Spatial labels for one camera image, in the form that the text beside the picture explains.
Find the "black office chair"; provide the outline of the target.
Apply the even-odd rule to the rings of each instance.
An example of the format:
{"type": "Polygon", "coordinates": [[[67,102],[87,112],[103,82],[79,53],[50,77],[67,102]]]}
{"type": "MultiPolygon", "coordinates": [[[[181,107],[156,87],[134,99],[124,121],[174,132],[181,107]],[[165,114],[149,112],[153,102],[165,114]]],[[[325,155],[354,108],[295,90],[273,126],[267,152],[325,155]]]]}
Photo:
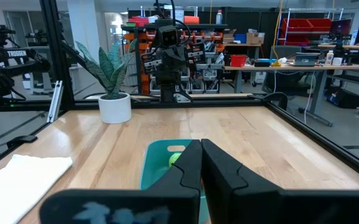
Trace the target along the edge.
{"type": "Polygon", "coordinates": [[[314,72],[268,72],[263,82],[265,93],[282,92],[287,96],[307,96],[316,84],[314,72]]]}

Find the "red plastic bin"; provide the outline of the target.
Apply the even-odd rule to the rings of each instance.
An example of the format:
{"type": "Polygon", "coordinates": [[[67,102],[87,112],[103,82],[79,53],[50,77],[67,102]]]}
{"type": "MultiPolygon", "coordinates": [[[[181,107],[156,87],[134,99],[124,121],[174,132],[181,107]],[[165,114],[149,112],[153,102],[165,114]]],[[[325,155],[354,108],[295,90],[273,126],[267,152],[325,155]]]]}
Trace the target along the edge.
{"type": "Polygon", "coordinates": [[[230,55],[231,67],[244,67],[246,65],[247,55],[230,55]]]}

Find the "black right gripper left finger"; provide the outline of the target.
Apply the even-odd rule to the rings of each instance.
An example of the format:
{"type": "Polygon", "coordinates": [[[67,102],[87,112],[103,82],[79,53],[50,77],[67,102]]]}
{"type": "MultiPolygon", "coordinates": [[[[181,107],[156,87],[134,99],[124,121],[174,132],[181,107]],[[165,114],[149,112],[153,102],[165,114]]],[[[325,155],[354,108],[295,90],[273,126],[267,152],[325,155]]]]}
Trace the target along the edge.
{"type": "Polygon", "coordinates": [[[138,190],[70,189],[49,196],[41,224],[197,224],[201,201],[199,140],[150,143],[138,190]]]}

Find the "brown cardboard box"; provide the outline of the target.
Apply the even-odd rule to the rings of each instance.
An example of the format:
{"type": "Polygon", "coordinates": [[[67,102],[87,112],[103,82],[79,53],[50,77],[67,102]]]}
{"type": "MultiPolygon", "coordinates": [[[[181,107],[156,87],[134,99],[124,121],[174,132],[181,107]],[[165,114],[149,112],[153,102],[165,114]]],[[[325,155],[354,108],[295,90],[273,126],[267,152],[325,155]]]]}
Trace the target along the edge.
{"type": "Polygon", "coordinates": [[[250,45],[262,45],[264,43],[263,32],[248,32],[246,34],[246,43],[250,45]]]}

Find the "black aluminium table frame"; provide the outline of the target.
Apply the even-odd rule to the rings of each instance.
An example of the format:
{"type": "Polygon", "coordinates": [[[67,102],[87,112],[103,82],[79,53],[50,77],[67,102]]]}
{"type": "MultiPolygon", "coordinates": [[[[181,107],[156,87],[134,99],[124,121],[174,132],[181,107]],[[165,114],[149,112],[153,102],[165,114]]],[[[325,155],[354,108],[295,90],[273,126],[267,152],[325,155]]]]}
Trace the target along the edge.
{"type": "MultiPolygon", "coordinates": [[[[63,83],[63,87],[69,88],[69,92],[63,93],[63,102],[60,106],[58,115],[62,115],[70,110],[96,110],[98,104],[94,101],[80,100],[75,102],[73,93],[71,92],[71,80],[68,74],[68,63],[66,55],[71,53],[71,47],[64,46],[61,33],[58,32],[60,23],[58,21],[57,3],[56,0],[39,0],[44,21],[47,24],[47,38],[52,42],[50,47],[52,52],[52,70],[57,73],[57,76],[63,81],[68,81],[67,84],[63,83]]],[[[216,108],[216,107],[236,107],[236,106],[263,106],[276,115],[282,117],[286,122],[291,124],[299,131],[306,134],[311,140],[322,146],[326,151],[331,153],[334,157],[341,160],[344,164],[352,168],[359,174],[359,159],[351,155],[345,150],[344,147],[335,144],[328,140],[323,135],[312,130],[308,125],[301,124],[296,119],[287,113],[285,110],[277,106],[277,101],[263,102],[262,98],[256,98],[254,95],[241,95],[235,94],[228,96],[224,94],[217,95],[197,95],[192,97],[193,101],[190,103],[161,103],[157,98],[151,96],[138,96],[131,97],[131,106],[133,109],[163,109],[163,108],[216,108]]]]}

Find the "wooden desk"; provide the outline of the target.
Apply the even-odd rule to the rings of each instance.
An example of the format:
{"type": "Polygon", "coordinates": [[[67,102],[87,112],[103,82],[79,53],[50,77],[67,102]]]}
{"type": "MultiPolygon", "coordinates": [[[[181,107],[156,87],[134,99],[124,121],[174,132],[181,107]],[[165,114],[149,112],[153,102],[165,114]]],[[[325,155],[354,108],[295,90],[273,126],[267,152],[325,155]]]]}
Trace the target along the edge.
{"type": "Polygon", "coordinates": [[[333,123],[318,114],[315,113],[315,110],[320,107],[320,103],[322,101],[323,97],[323,91],[325,82],[327,80],[327,70],[359,70],[359,65],[314,65],[309,67],[297,67],[295,65],[289,65],[289,64],[282,64],[280,67],[255,67],[254,65],[247,65],[245,67],[231,67],[231,66],[223,66],[224,70],[234,70],[236,71],[236,78],[235,78],[235,93],[239,93],[241,90],[240,87],[240,71],[244,70],[246,72],[273,72],[275,75],[277,75],[281,71],[313,71],[315,74],[317,74],[316,81],[313,81],[315,83],[315,88],[313,92],[313,98],[310,103],[307,103],[307,106],[304,108],[304,121],[306,121],[306,116],[310,116],[314,120],[325,124],[326,126],[331,127],[333,123]]]}

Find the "grey laptop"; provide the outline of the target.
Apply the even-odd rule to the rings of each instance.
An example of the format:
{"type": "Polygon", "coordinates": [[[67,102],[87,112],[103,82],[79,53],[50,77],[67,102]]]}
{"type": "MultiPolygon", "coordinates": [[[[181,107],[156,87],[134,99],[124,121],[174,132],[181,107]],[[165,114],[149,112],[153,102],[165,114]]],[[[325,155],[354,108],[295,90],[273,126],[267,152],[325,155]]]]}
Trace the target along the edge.
{"type": "Polygon", "coordinates": [[[313,67],[320,53],[302,53],[297,52],[293,66],[295,67],[313,67]]]}

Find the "rack with red bins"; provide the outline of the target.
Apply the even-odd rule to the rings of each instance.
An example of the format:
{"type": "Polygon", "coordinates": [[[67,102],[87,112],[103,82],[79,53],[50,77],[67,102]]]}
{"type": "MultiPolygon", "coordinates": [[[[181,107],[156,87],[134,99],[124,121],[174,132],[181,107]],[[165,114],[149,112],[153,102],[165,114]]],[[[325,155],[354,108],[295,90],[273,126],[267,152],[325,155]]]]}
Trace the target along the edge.
{"type": "Polygon", "coordinates": [[[313,35],[329,35],[335,16],[341,20],[344,8],[285,8],[278,14],[276,45],[306,45],[313,35]]]}

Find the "green lime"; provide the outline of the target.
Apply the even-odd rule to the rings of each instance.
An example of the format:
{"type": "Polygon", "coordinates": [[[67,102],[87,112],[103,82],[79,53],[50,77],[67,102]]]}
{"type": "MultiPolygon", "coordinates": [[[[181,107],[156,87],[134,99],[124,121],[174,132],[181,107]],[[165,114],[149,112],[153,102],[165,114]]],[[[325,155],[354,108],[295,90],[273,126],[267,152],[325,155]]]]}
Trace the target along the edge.
{"type": "Polygon", "coordinates": [[[175,152],[169,157],[169,167],[172,167],[176,160],[181,156],[181,152],[175,152]]]}

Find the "black curved corner bracket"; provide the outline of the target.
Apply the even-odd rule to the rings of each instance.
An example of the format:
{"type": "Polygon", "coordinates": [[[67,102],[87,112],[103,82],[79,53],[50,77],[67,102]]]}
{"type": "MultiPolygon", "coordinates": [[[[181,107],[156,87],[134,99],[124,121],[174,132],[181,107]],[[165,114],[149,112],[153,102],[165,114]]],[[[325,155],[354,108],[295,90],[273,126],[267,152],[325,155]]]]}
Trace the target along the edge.
{"type": "Polygon", "coordinates": [[[277,101],[277,106],[283,110],[287,110],[288,97],[283,92],[274,92],[262,97],[263,102],[277,101]]]}

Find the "silver aluminium extrusion bar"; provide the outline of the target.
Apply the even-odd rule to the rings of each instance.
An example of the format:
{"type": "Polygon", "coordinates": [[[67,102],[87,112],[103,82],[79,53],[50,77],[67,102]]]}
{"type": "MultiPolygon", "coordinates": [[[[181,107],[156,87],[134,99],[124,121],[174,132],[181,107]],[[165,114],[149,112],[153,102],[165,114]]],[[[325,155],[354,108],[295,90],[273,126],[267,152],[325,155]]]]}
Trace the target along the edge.
{"type": "Polygon", "coordinates": [[[55,83],[54,93],[52,96],[49,113],[47,116],[48,123],[53,123],[57,119],[58,113],[60,111],[62,95],[63,95],[63,81],[59,80],[56,81],[55,83]]]}

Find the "teal plastic tub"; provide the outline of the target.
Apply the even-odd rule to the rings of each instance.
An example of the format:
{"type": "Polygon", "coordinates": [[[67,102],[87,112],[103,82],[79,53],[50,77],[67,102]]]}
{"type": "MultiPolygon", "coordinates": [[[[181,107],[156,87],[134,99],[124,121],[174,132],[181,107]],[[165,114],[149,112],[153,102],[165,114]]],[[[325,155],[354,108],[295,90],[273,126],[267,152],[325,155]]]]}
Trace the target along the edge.
{"type": "Polygon", "coordinates": [[[169,222],[204,224],[209,219],[202,187],[202,145],[194,139],[166,139],[150,143],[144,159],[140,189],[166,200],[169,222]],[[169,157],[181,152],[172,167],[169,157]]]}

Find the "orange and black shelving rack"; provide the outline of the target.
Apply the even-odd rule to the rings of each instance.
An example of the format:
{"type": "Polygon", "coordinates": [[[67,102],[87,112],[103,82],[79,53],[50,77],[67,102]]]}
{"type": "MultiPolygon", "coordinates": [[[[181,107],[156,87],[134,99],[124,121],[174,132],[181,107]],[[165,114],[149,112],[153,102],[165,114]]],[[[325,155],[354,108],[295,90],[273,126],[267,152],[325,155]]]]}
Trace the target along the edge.
{"type": "Polygon", "coordinates": [[[223,67],[223,31],[225,24],[184,24],[184,15],[179,11],[164,14],[164,7],[157,6],[155,15],[151,17],[131,16],[122,26],[126,31],[124,39],[131,43],[138,40],[135,48],[135,63],[138,76],[138,92],[160,97],[160,87],[156,79],[144,72],[141,55],[152,52],[160,42],[158,28],[173,25],[179,31],[180,44],[190,45],[203,43],[205,61],[195,64],[195,68],[181,71],[181,86],[188,94],[209,94],[220,91],[220,75],[223,67]]]}

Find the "dark computer monitor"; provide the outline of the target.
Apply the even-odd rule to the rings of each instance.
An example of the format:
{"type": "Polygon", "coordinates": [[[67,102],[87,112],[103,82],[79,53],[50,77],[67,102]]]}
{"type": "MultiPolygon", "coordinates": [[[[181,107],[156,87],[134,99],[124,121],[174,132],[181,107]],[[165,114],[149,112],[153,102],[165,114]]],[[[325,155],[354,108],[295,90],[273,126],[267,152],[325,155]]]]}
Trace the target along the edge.
{"type": "Polygon", "coordinates": [[[351,19],[342,19],[332,21],[329,36],[337,40],[350,40],[351,39],[351,19]]]}

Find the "white folded cloth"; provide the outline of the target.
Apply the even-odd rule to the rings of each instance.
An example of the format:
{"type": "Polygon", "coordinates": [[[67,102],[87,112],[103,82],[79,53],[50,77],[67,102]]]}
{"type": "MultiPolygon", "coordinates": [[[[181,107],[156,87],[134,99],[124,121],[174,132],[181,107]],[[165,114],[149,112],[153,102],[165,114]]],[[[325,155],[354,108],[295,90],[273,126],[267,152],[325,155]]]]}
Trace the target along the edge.
{"type": "Polygon", "coordinates": [[[13,155],[0,169],[0,224],[16,224],[72,163],[69,157],[13,155]]]}

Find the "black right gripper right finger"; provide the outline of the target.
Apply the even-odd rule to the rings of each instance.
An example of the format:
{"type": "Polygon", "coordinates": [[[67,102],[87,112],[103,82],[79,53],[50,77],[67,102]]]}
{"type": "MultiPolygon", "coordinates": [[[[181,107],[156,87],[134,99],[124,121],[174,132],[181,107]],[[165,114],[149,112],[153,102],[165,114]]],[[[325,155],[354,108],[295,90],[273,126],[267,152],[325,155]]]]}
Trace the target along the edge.
{"type": "Polygon", "coordinates": [[[359,190],[283,189],[211,140],[201,143],[212,224],[359,224],[359,190]]]}

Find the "green plant in white pot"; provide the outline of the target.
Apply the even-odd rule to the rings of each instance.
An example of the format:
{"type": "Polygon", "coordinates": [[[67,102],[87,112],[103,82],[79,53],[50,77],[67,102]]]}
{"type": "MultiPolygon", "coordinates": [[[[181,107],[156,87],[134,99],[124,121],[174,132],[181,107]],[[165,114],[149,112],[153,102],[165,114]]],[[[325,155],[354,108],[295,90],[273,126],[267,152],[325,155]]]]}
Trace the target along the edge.
{"type": "Polygon", "coordinates": [[[88,49],[77,42],[78,50],[83,54],[85,68],[105,90],[105,94],[98,98],[100,116],[104,123],[118,124],[131,119],[130,94],[121,92],[120,88],[126,78],[128,63],[134,57],[137,44],[138,40],[134,39],[123,55],[120,54],[119,43],[113,44],[108,53],[100,48],[99,61],[96,61],[88,49]]]}

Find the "black table clamp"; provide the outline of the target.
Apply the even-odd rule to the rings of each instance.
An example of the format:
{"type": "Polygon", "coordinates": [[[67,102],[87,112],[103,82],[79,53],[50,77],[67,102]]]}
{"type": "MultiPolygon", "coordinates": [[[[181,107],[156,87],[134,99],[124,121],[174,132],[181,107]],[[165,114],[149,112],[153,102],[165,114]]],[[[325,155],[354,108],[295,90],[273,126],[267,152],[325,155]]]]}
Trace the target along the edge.
{"type": "Polygon", "coordinates": [[[13,146],[21,145],[24,143],[32,143],[32,142],[36,141],[37,139],[38,139],[38,137],[34,136],[34,135],[18,136],[18,137],[13,138],[12,140],[8,141],[6,144],[7,144],[8,148],[11,148],[13,146]]]}

